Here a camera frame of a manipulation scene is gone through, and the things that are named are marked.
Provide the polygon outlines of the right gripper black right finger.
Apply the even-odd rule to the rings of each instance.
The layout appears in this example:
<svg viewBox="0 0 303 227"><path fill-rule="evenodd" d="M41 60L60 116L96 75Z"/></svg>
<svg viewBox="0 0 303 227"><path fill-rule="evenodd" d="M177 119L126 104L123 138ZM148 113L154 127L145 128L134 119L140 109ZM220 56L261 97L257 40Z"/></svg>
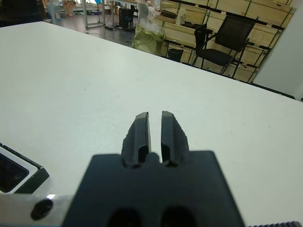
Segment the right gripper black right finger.
<svg viewBox="0 0 303 227"><path fill-rule="evenodd" d="M180 165L189 154L187 136L173 113L161 116L161 155L165 166Z"/></svg>

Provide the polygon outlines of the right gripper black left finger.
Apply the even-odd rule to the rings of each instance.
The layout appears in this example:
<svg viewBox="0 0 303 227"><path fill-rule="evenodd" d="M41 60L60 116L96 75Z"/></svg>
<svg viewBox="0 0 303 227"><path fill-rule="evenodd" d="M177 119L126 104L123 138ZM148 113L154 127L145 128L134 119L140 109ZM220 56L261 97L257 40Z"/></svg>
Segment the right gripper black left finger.
<svg viewBox="0 0 303 227"><path fill-rule="evenodd" d="M135 117L122 145L122 159L127 167L138 167L151 153L151 135L148 112Z"/></svg>

